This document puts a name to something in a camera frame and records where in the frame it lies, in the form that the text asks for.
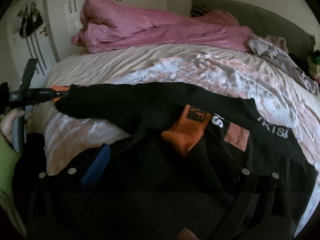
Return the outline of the person's left hand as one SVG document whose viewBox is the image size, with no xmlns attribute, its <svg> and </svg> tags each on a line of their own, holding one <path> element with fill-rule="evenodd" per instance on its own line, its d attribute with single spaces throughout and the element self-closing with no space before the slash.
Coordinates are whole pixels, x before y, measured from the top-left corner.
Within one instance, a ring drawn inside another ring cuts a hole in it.
<svg viewBox="0 0 320 240">
<path fill-rule="evenodd" d="M 32 110 L 28 112 L 28 118 L 25 119 L 25 128 L 27 132 L 30 131 L 30 128 L 33 123 L 34 109 L 37 109 L 38 105 L 32 107 Z M 7 115 L 1 120 L 1 133 L 6 138 L 9 143 L 12 143 L 12 128 L 14 120 L 20 117 L 23 117 L 25 111 L 15 108 L 10 110 Z"/>
</svg>

